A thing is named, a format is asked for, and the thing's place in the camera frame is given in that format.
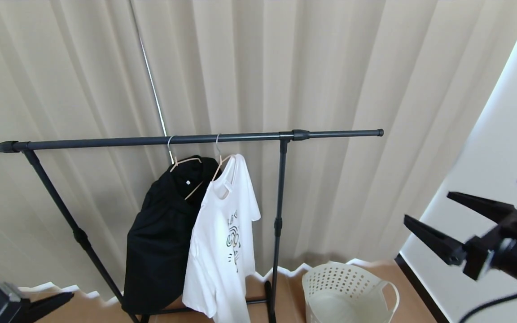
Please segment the black baseboard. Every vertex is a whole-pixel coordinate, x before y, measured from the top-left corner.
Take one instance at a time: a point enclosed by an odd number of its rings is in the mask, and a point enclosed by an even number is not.
[[[420,279],[416,277],[416,274],[414,274],[413,270],[408,266],[406,263],[406,260],[402,258],[400,254],[394,258],[394,261],[396,261],[396,264],[400,267],[402,272],[404,272],[404,275],[406,278],[408,278],[408,281],[410,281],[410,284],[414,287],[416,292],[418,293],[418,296],[422,298],[422,301],[428,307],[428,310],[432,313],[432,316],[434,316],[434,319],[438,323],[450,323],[446,316],[442,313],[440,310],[440,307],[434,302],[432,296],[428,293]]]

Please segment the white t-shirt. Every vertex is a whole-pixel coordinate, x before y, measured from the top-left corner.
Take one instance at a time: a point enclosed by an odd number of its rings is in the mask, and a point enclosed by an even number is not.
[[[211,182],[193,227],[183,303],[216,323],[250,323],[245,277],[253,274],[252,221],[260,219],[245,158]]]

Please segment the vertical rack pole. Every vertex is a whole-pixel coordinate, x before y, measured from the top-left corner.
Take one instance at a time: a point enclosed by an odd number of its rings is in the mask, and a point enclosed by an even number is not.
[[[69,210],[67,209],[67,206],[65,205],[65,203],[61,199],[61,196],[59,196],[59,193],[55,189],[55,186],[53,186],[51,179],[49,178],[49,176],[47,176],[45,169],[43,169],[43,166],[41,165],[39,158],[32,150],[25,150],[23,151],[23,154],[25,155],[29,163],[33,166],[35,173],[37,173],[37,176],[39,176],[39,179],[47,189],[47,192],[49,192],[49,195],[53,199],[53,202],[55,202],[55,205],[57,205],[59,211],[61,211],[61,214],[63,215],[67,223],[69,223],[69,226],[73,230],[73,236],[75,240],[81,245],[84,251],[87,252],[89,258],[99,271],[99,274],[101,274],[107,285],[109,285],[111,291],[113,291],[113,294],[115,294],[115,296],[119,300],[119,303],[123,304],[123,296],[121,295],[119,288],[117,288],[117,285],[113,281],[113,278],[111,278],[111,276],[107,272],[107,269],[105,268],[105,266],[103,266],[103,263],[99,259],[99,256],[97,256],[97,254],[93,250],[93,247],[89,242],[87,234],[79,227],[77,222],[75,222],[73,216],[70,214]],[[139,320],[135,315],[131,313],[128,314],[131,317],[133,323],[139,323]]]
[[[267,292],[267,310],[269,323],[276,323],[275,316],[275,299],[276,299],[276,281],[279,272],[279,249],[280,249],[280,232],[283,228],[283,192],[285,191],[285,171],[287,165],[287,150],[290,139],[281,139],[280,141],[280,159],[279,159],[279,188],[276,201],[276,218],[275,218],[275,256],[272,264],[272,286],[267,281],[265,290]]]

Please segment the clothes hanger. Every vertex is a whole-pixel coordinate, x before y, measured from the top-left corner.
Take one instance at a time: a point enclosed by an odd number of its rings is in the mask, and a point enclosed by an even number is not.
[[[211,182],[213,182],[215,180],[215,177],[217,177],[217,174],[219,172],[219,170],[221,169],[221,166],[222,164],[229,158],[233,157],[234,155],[228,155],[226,156],[224,159],[221,155],[221,150],[219,149],[219,135],[221,135],[220,133],[217,135],[217,140],[215,141],[215,146],[217,147],[217,150],[219,152],[219,166],[217,167],[217,170],[215,171],[215,174],[213,175],[213,179],[211,180]]]
[[[174,135],[171,135],[171,137],[169,138],[169,141],[167,141],[167,142],[166,142],[166,147],[167,147],[167,149],[168,149],[169,151],[171,151],[170,143],[171,143],[171,139],[173,139],[173,137],[174,137]],[[177,167],[177,165],[182,164],[182,163],[184,163],[184,162],[188,162],[188,161],[190,162],[191,160],[198,160],[198,161],[199,161],[199,163],[201,163],[201,164],[203,163],[203,161],[202,161],[200,158],[198,158],[198,157],[187,158],[187,159],[184,159],[184,160],[181,160],[181,161],[177,161],[177,156],[175,155],[175,162],[173,163],[173,167],[171,168],[171,170],[170,170],[169,172],[173,172],[173,171],[175,170],[175,168]]]
[[[173,137],[174,137],[174,135],[171,135],[171,137],[169,138],[169,141],[167,141],[167,142],[166,142],[166,147],[167,147],[167,149],[169,149],[169,151],[171,151],[171,146],[170,146],[170,144],[171,144],[171,139],[173,139]],[[173,167],[171,168],[171,170],[170,170],[169,172],[174,171],[175,167],[177,167],[177,165],[178,165],[178,164],[182,164],[182,163],[184,163],[184,162],[188,162],[188,161],[190,161],[190,160],[198,160],[198,161],[199,161],[199,163],[201,163],[201,164],[203,163],[203,161],[202,161],[200,158],[198,158],[198,157],[187,158],[187,159],[185,159],[185,160],[177,161],[177,156],[175,155],[175,163],[174,163]],[[203,181],[201,181],[201,182],[199,183],[199,185],[197,185],[197,186],[195,187],[195,189],[194,189],[194,190],[192,190],[192,191],[188,194],[188,196],[187,196],[187,197],[185,197],[185,201],[186,201],[189,197],[191,197],[191,196],[193,195],[193,193],[197,190],[197,188],[199,188],[199,187],[201,186],[201,184],[203,184]]]

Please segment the black cable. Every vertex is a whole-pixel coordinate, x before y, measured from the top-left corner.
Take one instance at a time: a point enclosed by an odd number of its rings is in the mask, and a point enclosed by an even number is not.
[[[498,305],[498,304],[501,304],[504,302],[513,301],[514,299],[517,299],[517,293],[510,295],[510,296],[504,296],[502,298],[497,298],[490,302],[483,303],[482,305],[480,305],[480,306],[474,308],[473,310],[469,311],[468,313],[466,313],[466,315],[462,316],[462,318],[460,319],[460,323],[465,323],[467,319],[469,319],[470,317],[472,317],[473,315],[475,315],[476,313],[478,313],[479,311],[481,311],[483,309],[487,309],[488,307]]]

